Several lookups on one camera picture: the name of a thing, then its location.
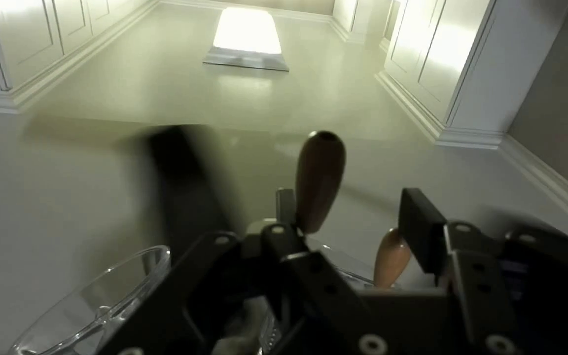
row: brown wooden handle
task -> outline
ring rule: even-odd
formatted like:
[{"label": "brown wooden handle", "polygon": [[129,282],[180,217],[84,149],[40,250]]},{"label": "brown wooden handle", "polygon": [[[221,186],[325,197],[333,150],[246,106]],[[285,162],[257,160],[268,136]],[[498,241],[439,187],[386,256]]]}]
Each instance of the brown wooden handle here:
[{"label": "brown wooden handle", "polygon": [[411,258],[411,249],[397,228],[391,229],[381,240],[374,265],[374,286],[389,288],[402,274]]},{"label": "brown wooden handle", "polygon": [[297,225],[304,234],[321,228],[339,191],[344,169],[341,139],[332,132],[312,132],[299,154],[295,182]]}]

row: white baseboard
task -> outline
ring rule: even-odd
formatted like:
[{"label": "white baseboard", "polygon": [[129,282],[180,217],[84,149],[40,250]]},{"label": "white baseboard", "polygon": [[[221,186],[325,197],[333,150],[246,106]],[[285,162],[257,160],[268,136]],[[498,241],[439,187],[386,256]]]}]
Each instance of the white baseboard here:
[{"label": "white baseboard", "polygon": [[446,127],[424,108],[385,70],[375,75],[378,82],[401,105],[404,112],[420,128],[422,133],[436,145],[460,146],[462,148],[496,149],[503,133],[464,128]]},{"label": "white baseboard", "polygon": [[339,36],[339,38],[345,43],[354,43],[354,44],[364,44],[365,39],[367,38],[366,35],[363,34],[356,34],[353,32],[349,32],[348,30],[344,29],[340,23],[336,21],[334,17],[331,16],[330,18],[330,27],[334,30],[334,32]]},{"label": "white baseboard", "polygon": [[568,180],[509,135],[499,144],[498,150],[568,214]]},{"label": "white baseboard", "polygon": [[381,43],[378,43],[378,47],[386,53],[390,49],[390,40],[383,37],[383,39],[381,39]]},{"label": "white baseboard", "polygon": [[19,113],[25,111],[158,4],[159,2],[153,0],[143,5],[77,50],[66,54],[41,74],[23,83],[20,87],[10,91],[0,91],[0,112]]},{"label": "white baseboard", "polygon": [[161,2],[165,4],[203,7],[206,9],[221,9],[221,10],[226,9],[228,7],[248,7],[250,9],[266,10],[268,11],[268,13],[271,14],[271,16],[275,17],[293,18],[296,20],[306,20],[314,22],[330,22],[332,18],[332,16],[329,14],[307,13],[303,11],[292,11],[284,9],[275,9],[272,7],[232,4],[230,2],[212,1],[212,0],[162,0]]}]

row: floor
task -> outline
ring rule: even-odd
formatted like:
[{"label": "floor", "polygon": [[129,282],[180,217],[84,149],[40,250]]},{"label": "floor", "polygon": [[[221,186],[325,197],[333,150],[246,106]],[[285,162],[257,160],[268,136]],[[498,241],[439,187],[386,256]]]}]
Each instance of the floor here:
[{"label": "floor", "polygon": [[0,354],[76,283],[158,242],[138,156],[120,144],[151,126],[218,128],[248,220],[274,215],[275,190],[293,186],[310,131],[338,133],[345,178],[315,238],[365,265],[396,225],[403,187],[485,231],[505,211],[568,233],[568,215],[497,151],[431,145],[373,78],[383,66],[376,46],[276,18],[289,73],[202,65],[218,14],[160,6],[34,114],[0,114]]}]

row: glass rim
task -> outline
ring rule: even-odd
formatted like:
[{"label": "glass rim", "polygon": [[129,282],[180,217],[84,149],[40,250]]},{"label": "glass rim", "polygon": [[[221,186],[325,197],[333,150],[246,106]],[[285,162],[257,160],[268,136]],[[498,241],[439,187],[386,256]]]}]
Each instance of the glass rim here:
[{"label": "glass rim", "polygon": [[47,311],[41,313],[41,315],[38,316],[38,318],[35,321],[33,321],[32,324],[30,326],[28,326],[23,331],[23,333],[21,335],[19,335],[19,337],[14,341],[13,345],[10,347],[10,349],[8,351],[8,355],[17,355],[18,353],[20,353],[20,351],[23,350],[23,349],[20,349],[20,345],[22,345],[23,339],[25,339],[25,337],[27,337],[27,335],[35,327],[35,325],[39,324],[47,314],[49,314],[50,312],[52,312],[52,310],[54,310],[59,305],[61,305],[61,303],[64,302],[66,299],[68,299],[70,296],[78,293],[81,290],[84,290],[89,285],[92,285],[97,280],[106,276],[106,274],[108,274],[108,273],[112,272],[113,270],[119,268],[120,266],[128,263],[129,261],[133,261],[134,259],[139,258],[140,256],[142,256],[144,254],[148,254],[149,252],[154,252],[154,251],[161,251],[162,252],[162,256],[161,256],[159,262],[155,265],[155,267],[152,270],[150,270],[148,275],[146,275],[146,277],[144,277],[144,279],[142,279],[142,281],[140,281],[140,283],[133,288],[133,290],[131,290],[130,292],[128,292],[128,294],[126,294],[126,296],[124,296],[120,301],[115,303],[115,305],[111,306],[111,308],[106,310],[106,312],[104,312],[101,316],[94,319],[91,323],[84,326],[83,328],[81,328],[79,331],[77,331],[76,333],[74,333],[70,337],[61,340],[58,344],[54,344],[54,346],[51,346],[51,347],[41,351],[40,353],[36,353],[36,354],[32,354],[32,355],[41,355],[41,354],[45,354],[45,353],[58,351],[61,348],[64,348],[65,346],[69,346],[73,342],[77,341],[83,335],[85,335],[85,333],[90,332],[90,330],[93,330],[94,328],[97,328],[98,326],[100,326],[102,323],[104,323],[106,321],[106,319],[110,318],[110,315],[115,313],[116,310],[121,310],[121,308],[123,308],[133,298],[133,295],[137,294],[138,292],[140,292],[140,290],[142,290],[142,288],[149,285],[149,283],[151,283],[151,279],[153,279],[153,277],[159,275],[160,273],[162,273],[164,271],[165,265],[168,265],[170,263],[170,256],[171,256],[170,248],[168,248],[166,245],[155,245],[154,247],[142,249],[142,250],[136,252],[135,254],[128,256],[128,258],[120,260],[119,262],[117,262],[117,263],[111,265],[110,267],[104,269],[104,271],[101,272],[101,274],[97,275],[92,280],[76,286],[75,288],[73,288],[73,290],[68,292],[64,297],[62,297],[56,303],[54,303],[54,305],[50,306],[50,308],[48,308]]}]

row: glass bowl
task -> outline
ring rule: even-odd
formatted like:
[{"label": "glass bowl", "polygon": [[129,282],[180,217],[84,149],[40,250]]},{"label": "glass bowl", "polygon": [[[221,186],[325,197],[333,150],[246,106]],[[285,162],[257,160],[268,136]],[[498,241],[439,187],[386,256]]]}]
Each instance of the glass bowl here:
[{"label": "glass bowl", "polygon": [[34,322],[8,355],[93,355],[167,275],[170,250],[142,250],[79,286]]}]

